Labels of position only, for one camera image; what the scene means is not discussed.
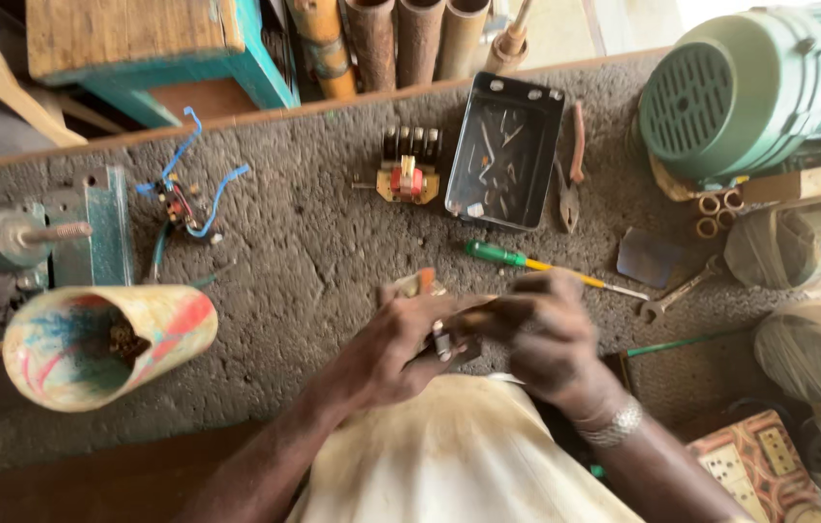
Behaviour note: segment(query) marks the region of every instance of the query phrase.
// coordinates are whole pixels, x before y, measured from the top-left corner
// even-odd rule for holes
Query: silver bracelet
[[[626,407],[617,412],[606,427],[592,431],[579,429],[578,433],[591,445],[608,448],[623,443],[623,440],[630,434],[636,432],[642,421],[643,407],[640,406],[639,401],[636,401],[636,398],[630,397]]]

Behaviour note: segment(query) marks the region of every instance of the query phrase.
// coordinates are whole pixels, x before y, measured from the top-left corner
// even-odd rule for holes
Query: screwdriver
[[[469,242],[465,244],[465,252],[475,258],[490,260],[492,262],[503,262],[508,265],[526,267],[536,271],[546,271],[553,268],[553,266],[548,263],[527,258],[527,256],[521,252],[512,252],[504,247],[496,246],[481,240],[469,240]],[[597,278],[587,277],[581,273],[576,273],[570,269],[565,269],[564,267],[561,268],[578,277],[578,279],[581,280],[581,283],[589,287],[597,287],[599,289],[607,289],[608,291],[620,292],[621,294],[626,294],[627,296],[633,296],[635,298],[639,298],[640,300],[646,300],[647,302],[649,301],[648,294],[630,291],[629,289],[625,289],[623,287],[610,285],[609,283],[605,283]]]

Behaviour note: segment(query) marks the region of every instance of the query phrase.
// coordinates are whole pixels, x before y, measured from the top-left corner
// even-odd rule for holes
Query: wooden stool
[[[209,81],[197,102],[224,114],[205,117],[300,105],[262,43],[258,0],[27,0],[26,26],[30,76],[78,83],[149,127],[184,123],[156,95],[173,84]],[[227,89],[254,106],[223,107]]]

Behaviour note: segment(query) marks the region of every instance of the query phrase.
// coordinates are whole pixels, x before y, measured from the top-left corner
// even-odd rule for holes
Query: turquoise painted wood
[[[183,125],[148,93],[148,89],[217,78],[235,79],[260,109],[300,105],[297,83],[293,92],[262,44],[262,13],[255,1],[236,4],[236,23],[246,44],[238,54],[200,52],[142,62],[122,62],[64,71],[42,81],[50,85],[77,82],[142,125]]]

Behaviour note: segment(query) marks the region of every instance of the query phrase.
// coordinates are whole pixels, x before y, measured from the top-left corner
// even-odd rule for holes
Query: person's left hand
[[[449,295],[402,298],[393,291],[385,293],[375,317],[314,378],[313,384],[328,398],[344,402],[350,411],[413,398],[452,361],[439,361],[434,352],[417,356],[433,323],[460,310],[458,300]]]

